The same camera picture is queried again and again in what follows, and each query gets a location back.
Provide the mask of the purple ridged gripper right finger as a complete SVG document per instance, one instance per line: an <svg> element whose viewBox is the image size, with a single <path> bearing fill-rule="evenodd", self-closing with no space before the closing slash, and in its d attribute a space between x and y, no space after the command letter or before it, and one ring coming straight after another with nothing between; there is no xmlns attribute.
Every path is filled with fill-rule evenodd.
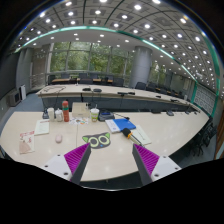
<svg viewBox="0 0 224 224"><path fill-rule="evenodd" d="M133 145L132 154L143 185L180 170L180 167L168 156L158 156L140 145Z"/></svg>

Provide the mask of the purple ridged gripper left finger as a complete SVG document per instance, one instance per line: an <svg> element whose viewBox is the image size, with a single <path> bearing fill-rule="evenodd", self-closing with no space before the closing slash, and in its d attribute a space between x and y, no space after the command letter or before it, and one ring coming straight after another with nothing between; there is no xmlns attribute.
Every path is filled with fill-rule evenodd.
<svg viewBox="0 0 224 224"><path fill-rule="evenodd" d="M64 155L52 157L42 169L79 185L90 154L91 147L87 143Z"/></svg>

